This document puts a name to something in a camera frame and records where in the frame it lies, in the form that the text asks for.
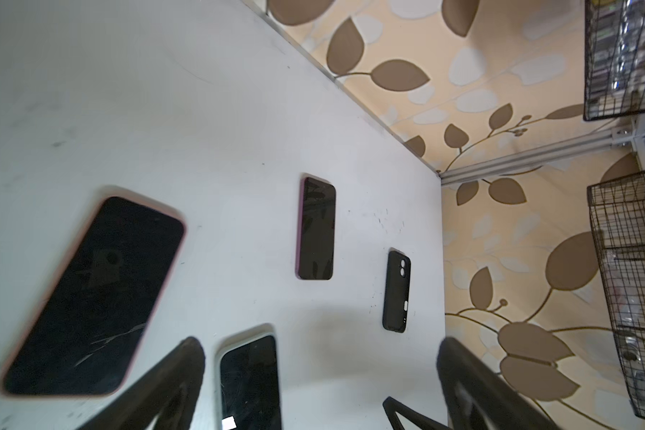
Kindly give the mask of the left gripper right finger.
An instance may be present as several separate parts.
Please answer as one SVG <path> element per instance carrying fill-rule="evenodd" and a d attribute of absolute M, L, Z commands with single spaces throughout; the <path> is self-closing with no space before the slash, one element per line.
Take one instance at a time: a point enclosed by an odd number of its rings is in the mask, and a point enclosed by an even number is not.
<path fill-rule="evenodd" d="M 557 429 L 453 337 L 439 347 L 436 369 L 455 429 Z"/>

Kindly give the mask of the black phone case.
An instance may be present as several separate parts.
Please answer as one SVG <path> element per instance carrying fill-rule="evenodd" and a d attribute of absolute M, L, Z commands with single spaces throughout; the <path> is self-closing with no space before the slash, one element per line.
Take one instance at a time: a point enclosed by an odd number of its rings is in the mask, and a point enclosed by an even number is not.
<path fill-rule="evenodd" d="M 391 249 L 388 254 L 383 301 L 383 328 L 404 333 L 408 320 L 411 261 L 406 254 Z"/>

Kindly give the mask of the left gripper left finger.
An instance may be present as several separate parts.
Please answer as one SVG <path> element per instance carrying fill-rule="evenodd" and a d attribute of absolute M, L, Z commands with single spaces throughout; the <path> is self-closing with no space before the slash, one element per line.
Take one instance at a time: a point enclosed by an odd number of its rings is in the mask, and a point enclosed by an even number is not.
<path fill-rule="evenodd" d="M 197 338 L 182 340 L 81 428 L 190 428 L 204 379 L 205 360 L 204 349 Z"/>

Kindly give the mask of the purple phone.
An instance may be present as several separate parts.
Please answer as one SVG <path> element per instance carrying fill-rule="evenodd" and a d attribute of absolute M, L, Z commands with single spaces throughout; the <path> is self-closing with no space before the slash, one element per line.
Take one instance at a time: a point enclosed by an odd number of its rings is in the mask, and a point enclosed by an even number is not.
<path fill-rule="evenodd" d="M 303 177 L 300 194 L 296 274 L 303 281 L 333 277 L 336 189 L 317 177 Z"/>

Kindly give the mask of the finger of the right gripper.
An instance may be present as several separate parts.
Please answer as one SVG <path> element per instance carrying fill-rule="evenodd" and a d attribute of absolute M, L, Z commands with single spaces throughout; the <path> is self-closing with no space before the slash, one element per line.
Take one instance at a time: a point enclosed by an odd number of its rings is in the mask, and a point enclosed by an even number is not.
<path fill-rule="evenodd" d="M 401 423 L 400 417 L 404 417 L 408 422 L 415 425 L 420 430 L 449 430 L 448 426 L 412 410 L 393 397 L 387 397 L 383 401 L 383 410 L 387 415 L 387 419 L 389 420 L 393 430 L 405 429 Z"/>

